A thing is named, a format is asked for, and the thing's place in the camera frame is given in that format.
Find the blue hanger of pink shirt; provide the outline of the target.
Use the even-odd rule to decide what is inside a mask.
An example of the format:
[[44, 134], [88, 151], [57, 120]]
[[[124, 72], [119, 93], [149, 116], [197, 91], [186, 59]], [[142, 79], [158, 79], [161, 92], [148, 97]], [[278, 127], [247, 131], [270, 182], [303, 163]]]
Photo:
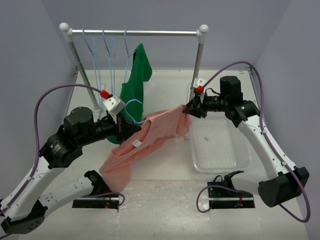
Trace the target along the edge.
[[150, 122], [151, 120], [147, 117], [145, 120], [142, 120], [143, 114], [143, 100], [139, 99], [130, 99], [127, 101], [124, 107], [126, 115], [132, 120], [136, 125], [142, 125], [145, 122]]

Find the pink t shirt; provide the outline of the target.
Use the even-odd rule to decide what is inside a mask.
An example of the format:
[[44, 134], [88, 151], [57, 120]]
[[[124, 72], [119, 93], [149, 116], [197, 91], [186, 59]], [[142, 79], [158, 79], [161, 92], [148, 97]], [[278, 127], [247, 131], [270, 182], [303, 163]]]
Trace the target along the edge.
[[123, 191], [130, 182], [132, 164], [159, 150], [170, 138], [189, 133], [192, 119], [183, 113], [185, 109], [181, 104], [149, 114], [140, 131], [111, 150], [99, 173], [112, 192]]

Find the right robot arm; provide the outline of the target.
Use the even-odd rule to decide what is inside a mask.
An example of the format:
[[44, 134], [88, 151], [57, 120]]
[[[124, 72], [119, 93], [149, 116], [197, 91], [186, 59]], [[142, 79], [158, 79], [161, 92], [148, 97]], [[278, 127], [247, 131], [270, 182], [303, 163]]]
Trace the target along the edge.
[[223, 184], [224, 193], [230, 197], [241, 190], [257, 194], [271, 208], [299, 196], [305, 197], [305, 186], [310, 177], [308, 170], [297, 167], [275, 141], [258, 107], [253, 101], [244, 99], [241, 81], [236, 76], [224, 76], [219, 83], [219, 94], [209, 96], [206, 93], [208, 81], [194, 80], [194, 96], [183, 113], [196, 118], [206, 118], [208, 112], [224, 113], [253, 147], [267, 176], [266, 180], [255, 182], [230, 179]]

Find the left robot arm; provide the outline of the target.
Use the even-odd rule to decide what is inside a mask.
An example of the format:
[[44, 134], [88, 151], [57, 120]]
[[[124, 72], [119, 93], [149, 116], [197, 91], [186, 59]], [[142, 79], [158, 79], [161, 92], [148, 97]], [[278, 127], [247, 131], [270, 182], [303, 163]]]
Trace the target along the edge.
[[115, 137], [123, 143], [142, 128], [126, 120], [122, 113], [94, 121], [87, 107], [77, 107], [67, 115], [58, 131], [38, 148], [37, 166], [8, 197], [0, 201], [1, 227], [6, 236], [25, 235], [38, 228], [46, 217], [76, 199], [118, 198], [95, 170], [87, 171], [75, 182], [49, 193], [50, 183], [82, 154], [86, 145]]

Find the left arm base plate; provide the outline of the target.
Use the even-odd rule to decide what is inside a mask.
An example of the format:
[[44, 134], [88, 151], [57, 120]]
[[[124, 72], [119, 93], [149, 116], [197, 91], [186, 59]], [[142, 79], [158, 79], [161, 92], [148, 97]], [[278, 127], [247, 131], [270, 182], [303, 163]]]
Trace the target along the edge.
[[114, 209], [118, 210], [120, 198], [117, 194], [111, 193], [104, 181], [94, 186], [88, 197], [77, 198], [72, 202], [73, 209]]

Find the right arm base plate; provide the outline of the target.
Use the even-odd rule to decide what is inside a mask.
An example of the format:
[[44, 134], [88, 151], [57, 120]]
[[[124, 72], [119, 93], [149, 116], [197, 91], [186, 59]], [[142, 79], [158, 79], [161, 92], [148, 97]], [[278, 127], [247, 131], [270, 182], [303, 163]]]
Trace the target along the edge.
[[210, 187], [208, 191], [208, 203], [211, 209], [253, 209], [255, 208], [254, 196], [249, 192], [234, 192], [228, 189], [235, 190], [232, 183], [232, 177], [243, 173], [242, 170], [237, 170], [228, 173], [224, 177], [216, 176], [213, 181], [207, 182]]

